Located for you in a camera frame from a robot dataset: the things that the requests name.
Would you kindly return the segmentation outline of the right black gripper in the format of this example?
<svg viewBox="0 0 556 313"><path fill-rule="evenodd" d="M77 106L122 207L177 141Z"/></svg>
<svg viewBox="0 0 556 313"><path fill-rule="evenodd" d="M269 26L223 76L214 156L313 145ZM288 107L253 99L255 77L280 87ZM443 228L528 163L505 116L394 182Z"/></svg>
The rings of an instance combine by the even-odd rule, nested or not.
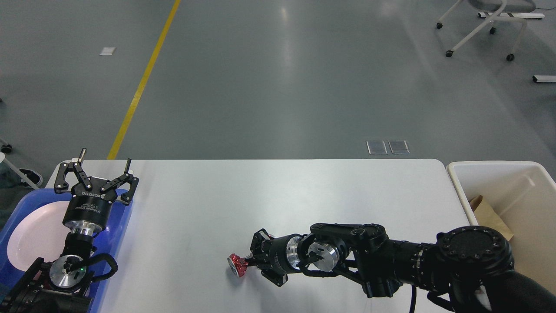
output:
<svg viewBox="0 0 556 313"><path fill-rule="evenodd" d="M254 233L251 252L256 261L270 261L270 269L260 267L253 260L249 260L248 267L258 269L262 276L277 287L282 287L288 281L288 274L299 273L300 257L298 244L302 239L300 234L290 234L274 238L266 229Z"/></svg>

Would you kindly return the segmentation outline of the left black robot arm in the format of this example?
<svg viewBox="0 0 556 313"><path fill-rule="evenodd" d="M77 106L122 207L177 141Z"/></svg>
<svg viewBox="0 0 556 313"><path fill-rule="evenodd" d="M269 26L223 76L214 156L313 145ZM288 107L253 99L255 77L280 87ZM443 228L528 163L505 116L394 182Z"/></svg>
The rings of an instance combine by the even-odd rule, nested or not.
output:
<svg viewBox="0 0 556 313"><path fill-rule="evenodd" d="M130 170L113 180L88 176L82 169L86 149L61 163L56 194L70 193L62 224L69 229L61 255L37 258L2 300L3 313L88 313L99 283L118 270L113 257L122 240L139 179Z"/></svg>

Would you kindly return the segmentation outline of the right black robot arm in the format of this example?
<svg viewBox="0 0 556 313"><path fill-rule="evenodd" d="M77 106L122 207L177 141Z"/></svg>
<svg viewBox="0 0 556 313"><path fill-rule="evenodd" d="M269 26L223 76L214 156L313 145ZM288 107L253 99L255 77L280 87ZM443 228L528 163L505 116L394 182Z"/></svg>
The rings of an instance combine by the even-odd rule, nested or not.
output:
<svg viewBox="0 0 556 313"><path fill-rule="evenodd" d="M250 266L276 286L288 275L337 277L359 284L365 295L392 297L403 285L453 313L553 313L555 296L514 269L509 242L486 226L438 233L437 241L392 240L379 224L316 223L308 234L253 235L250 256L229 257L238 276Z"/></svg>

